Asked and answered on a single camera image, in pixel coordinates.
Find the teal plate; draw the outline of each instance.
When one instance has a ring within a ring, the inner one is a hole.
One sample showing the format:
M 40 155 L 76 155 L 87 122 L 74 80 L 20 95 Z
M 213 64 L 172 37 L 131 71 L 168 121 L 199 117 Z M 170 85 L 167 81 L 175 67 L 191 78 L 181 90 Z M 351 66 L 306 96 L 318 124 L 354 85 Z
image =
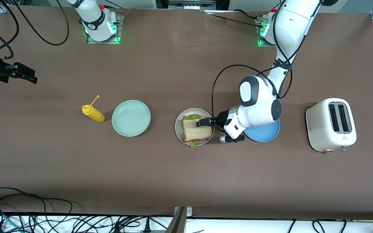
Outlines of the teal plate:
M 122 136 L 142 134 L 151 122 L 151 111 L 139 100 L 126 100 L 119 104 L 111 116 L 111 125 Z

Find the white plate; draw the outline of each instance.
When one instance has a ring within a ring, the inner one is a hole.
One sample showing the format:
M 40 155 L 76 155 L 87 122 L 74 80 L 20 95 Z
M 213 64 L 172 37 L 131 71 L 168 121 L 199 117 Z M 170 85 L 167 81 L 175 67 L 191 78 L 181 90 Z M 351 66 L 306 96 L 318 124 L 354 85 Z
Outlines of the white plate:
M 203 117 L 204 116 L 211 117 L 211 115 L 208 112 L 206 112 L 205 110 L 199 109 L 199 108 L 190 108 L 190 109 L 187 109 L 181 112 L 181 114 L 179 114 L 179 116 L 176 118 L 176 121 L 175 121 L 175 133 L 177 137 L 181 140 L 181 142 L 189 146 L 191 145 L 192 142 L 184 142 L 184 130 L 182 129 L 181 123 L 182 123 L 182 118 L 184 118 L 184 116 L 189 116 L 192 114 L 199 114 Z M 214 135 L 214 127 L 212 128 L 213 128 L 213 133 L 211 134 L 211 137 L 208 140 L 201 141 L 201 143 L 197 146 L 201 146 L 205 144 L 207 141 L 211 140 L 212 136 Z

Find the white floor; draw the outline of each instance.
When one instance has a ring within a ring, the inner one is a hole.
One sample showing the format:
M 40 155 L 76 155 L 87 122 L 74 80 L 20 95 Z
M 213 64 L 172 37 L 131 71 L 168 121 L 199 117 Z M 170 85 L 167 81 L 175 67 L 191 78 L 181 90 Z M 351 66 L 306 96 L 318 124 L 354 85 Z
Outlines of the white floor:
M 50 220 L 63 220 L 63 216 L 48 216 Z M 59 233 L 71 233 L 73 229 L 73 225 L 80 227 L 78 231 L 83 232 L 87 230 L 90 225 L 83 224 L 83 222 L 72 219 L 78 218 L 78 216 L 70 216 L 66 218 L 65 221 L 59 224 L 55 229 Z M 95 219 L 91 220 L 90 223 L 94 224 L 103 217 L 96 217 Z M 16 224 L 17 226 L 21 226 L 18 216 L 9 217 L 9 219 Z M 105 219 L 99 222 L 96 226 L 108 226 L 116 222 L 118 217 L 112 217 Z M 164 226 L 168 226 L 171 219 L 170 217 L 153 217 L 154 220 L 160 222 Z M 24 224 L 28 224 L 28 217 L 23 216 L 22 220 Z M 45 216 L 39 216 L 38 221 L 45 221 Z M 125 232 L 143 232 L 145 228 L 146 219 L 139 220 L 140 225 L 138 227 L 126 227 Z M 232 232 L 251 232 L 251 233 L 287 233 L 288 229 L 291 225 L 291 220 L 211 220 L 211 219 L 195 219 L 191 220 L 188 219 L 186 223 L 185 233 L 196 233 L 203 230 L 203 233 L 232 233 Z M 340 233 L 341 228 L 343 226 L 342 221 L 321 221 L 320 222 L 325 230 L 326 233 Z M 41 224 L 42 227 L 46 229 L 46 233 L 51 229 L 51 227 L 47 224 L 47 222 Z M 152 230 L 164 230 L 163 227 L 151 221 L 150 223 Z M 14 229 L 15 227 L 12 226 L 8 221 L 4 221 L 2 229 L 4 232 L 7 232 L 10 229 Z M 108 233 L 110 231 L 110 227 L 99 228 L 98 233 Z M 40 228 L 35 229 L 36 233 L 43 233 Z M 293 226 L 291 231 L 292 233 L 315 233 L 312 227 L 312 221 L 305 221 L 299 220 Z M 95 229 L 89 230 L 87 233 L 96 233 Z M 343 233 L 373 233 L 373 222 L 351 222 L 348 221 L 346 224 L 346 228 Z

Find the blue plate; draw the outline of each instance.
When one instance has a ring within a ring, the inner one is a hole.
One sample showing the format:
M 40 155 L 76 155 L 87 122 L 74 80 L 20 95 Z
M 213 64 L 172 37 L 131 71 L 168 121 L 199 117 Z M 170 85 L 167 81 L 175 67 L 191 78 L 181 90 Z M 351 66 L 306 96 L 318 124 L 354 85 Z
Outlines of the blue plate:
M 257 142 L 268 142 L 273 140 L 280 132 L 280 119 L 267 124 L 248 127 L 244 130 L 247 136 Z

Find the plate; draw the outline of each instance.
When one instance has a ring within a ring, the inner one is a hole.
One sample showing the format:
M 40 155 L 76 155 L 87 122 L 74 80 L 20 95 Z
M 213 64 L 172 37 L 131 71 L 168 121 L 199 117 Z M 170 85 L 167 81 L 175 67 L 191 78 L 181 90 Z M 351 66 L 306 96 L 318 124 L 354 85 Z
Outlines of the plate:
M 179 140 L 181 140 L 181 142 L 189 146 L 191 145 L 192 142 L 184 142 L 184 130 L 182 129 L 181 123 L 182 123 L 182 118 L 184 118 L 184 116 L 189 116 L 192 114 L 199 114 L 203 117 L 204 116 L 211 117 L 211 115 L 208 112 L 206 112 L 205 110 L 199 109 L 199 108 L 190 108 L 190 109 L 187 109 L 181 112 L 181 114 L 179 114 L 179 116 L 176 118 L 176 121 L 175 121 L 175 133 L 177 137 L 179 138 Z M 201 141 L 201 143 L 197 146 L 201 146 L 207 143 L 211 138 L 209 138 L 208 140 Z
M 126 100 L 119 104 L 111 116 L 114 130 L 125 137 L 142 134 L 151 122 L 151 111 L 139 100 Z
M 244 133 L 247 134 L 247 136 L 251 140 L 254 140 L 257 142 L 271 141 L 278 135 L 279 132 L 280 132 L 280 119 L 270 124 L 252 126 L 244 130 Z

